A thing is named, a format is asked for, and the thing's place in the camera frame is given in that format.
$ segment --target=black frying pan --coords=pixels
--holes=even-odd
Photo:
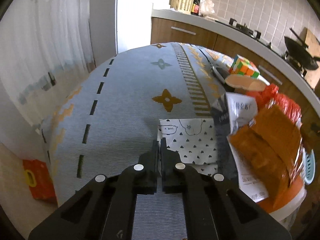
[[[291,28],[290,30],[301,41],[300,37]],[[307,45],[303,41],[301,42],[305,45],[304,47],[293,39],[287,36],[284,37],[284,43],[287,47],[289,55],[302,64],[303,68],[308,70],[316,70],[319,67],[317,61],[320,61],[320,57],[312,57],[305,49]]]

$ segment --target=kitchen counter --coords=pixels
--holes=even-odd
[[[193,15],[187,15],[171,10],[152,10],[151,16],[197,26],[199,28],[224,36],[248,48],[261,58],[268,61],[279,72],[286,76],[306,97],[316,111],[317,115],[320,117],[320,100],[306,83],[306,81],[281,57],[272,52],[270,49],[266,48],[260,42],[228,26]]]

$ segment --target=bottle label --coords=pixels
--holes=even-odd
[[[191,11],[194,13],[198,13],[199,12],[199,5],[193,4]]]

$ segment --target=curtain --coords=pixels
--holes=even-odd
[[[0,80],[31,126],[94,68],[89,0],[14,0],[0,22]]]

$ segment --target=pan handle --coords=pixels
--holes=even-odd
[[[292,28],[289,28],[290,31],[292,31],[292,33],[297,37],[297,39],[302,43],[302,46],[305,48],[305,49],[308,49],[309,46],[298,36],[298,34],[292,29]]]

